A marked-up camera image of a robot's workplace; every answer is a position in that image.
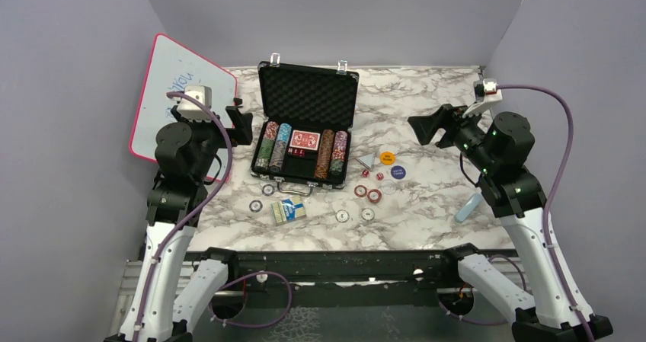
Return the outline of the orange dealer button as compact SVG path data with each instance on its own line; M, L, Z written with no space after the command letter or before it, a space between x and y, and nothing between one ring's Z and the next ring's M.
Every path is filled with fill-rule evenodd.
M379 160L383 165L393 165L395 163L396 156L392 152L385 151L379 155Z

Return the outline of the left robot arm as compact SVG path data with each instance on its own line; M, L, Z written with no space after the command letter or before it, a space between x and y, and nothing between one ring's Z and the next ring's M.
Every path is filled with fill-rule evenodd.
M158 171L147 199L144 259L134 299L119 331L109 341L189 341L194 322L216 288L230 289L239 268L230 260L210 260L206 276L177 292L190 241L205 205L222 189L207 190L207 173L217 152L253 141L253 115L227 106L226 128L205 104L192 112L172 107L175 121L155 137Z

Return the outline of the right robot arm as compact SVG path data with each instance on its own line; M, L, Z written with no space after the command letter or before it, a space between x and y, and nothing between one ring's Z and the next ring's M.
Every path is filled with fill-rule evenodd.
M528 120L499 113L488 130L464 106L444 104L428 116L408 118L418 142L457 148L480 172L484 201L500 221L520 259L529 290L504 276L474 245L450 248L440 265L449 286L475 287L506 319L517 341L595 341L612 334L577 287L557 242L548 199L525 161L535 139Z

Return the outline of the blue dealer button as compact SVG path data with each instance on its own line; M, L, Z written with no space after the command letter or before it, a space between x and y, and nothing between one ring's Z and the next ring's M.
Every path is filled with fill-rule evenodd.
M406 177L407 171L401 165L395 165L390 170L391 176L396 180L401 180Z

